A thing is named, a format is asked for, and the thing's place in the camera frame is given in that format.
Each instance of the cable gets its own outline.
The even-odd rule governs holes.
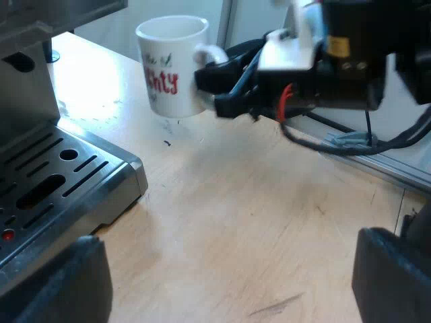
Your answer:
[[[285,112],[286,101],[290,99],[292,96],[293,96],[293,93],[292,93],[292,83],[291,83],[284,88],[283,93],[281,94],[280,100],[278,102],[277,119],[280,122],[284,122],[284,120],[286,119],[286,112]]]
[[[431,131],[431,106],[429,106],[426,109],[426,111],[421,115],[421,117],[419,117],[418,121],[412,127],[403,131],[394,139],[386,143],[383,143],[378,147],[371,147],[371,148],[362,148],[362,149],[353,148],[353,147],[338,148],[338,147],[316,144],[316,143],[295,137],[289,131],[286,121],[280,122],[280,127],[284,136],[288,138],[290,141],[315,151],[320,151],[323,153],[329,153],[332,155],[339,155],[339,156],[376,155],[378,153],[382,153],[390,149],[401,149],[401,148],[412,146],[418,141],[420,141],[422,138],[424,138],[425,135]]]
[[[368,146],[372,146],[371,120],[369,111],[365,111],[366,128],[368,129]]]

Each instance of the red light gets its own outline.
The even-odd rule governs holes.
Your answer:
[[[3,234],[1,235],[1,237],[5,241],[10,241],[10,240],[13,239],[13,237],[15,237],[15,232],[13,232],[13,230],[6,230],[6,231],[3,232]]]

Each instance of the black cable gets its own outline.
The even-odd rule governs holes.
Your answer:
[[[372,146],[371,120],[369,111],[365,111],[366,128],[368,129],[368,146]]]
[[[289,131],[286,121],[281,123],[280,127],[284,136],[288,138],[290,141],[315,151],[320,151],[323,153],[329,153],[331,155],[338,155],[338,156],[376,155],[378,153],[382,153],[390,149],[409,147],[417,143],[422,138],[424,138],[425,135],[431,131],[431,106],[429,106],[426,109],[426,111],[421,115],[421,117],[419,117],[418,121],[412,127],[408,128],[406,131],[403,131],[394,139],[378,147],[371,147],[371,148],[362,148],[362,149],[336,148],[336,147],[316,144],[316,143],[295,137]]]

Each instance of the machine base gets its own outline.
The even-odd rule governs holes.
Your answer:
[[[63,119],[0,161],[0,295],[147,189],[138,157]]]

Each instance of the wooden table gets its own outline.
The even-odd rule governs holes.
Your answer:
[[[156,116],[139,63],[71,34],[53,48],[61,114],[138,155],[150,184],[98,232],[111,322],[360,322],[358,230],[395,230],[420,197],[289,143],[272,120]]]

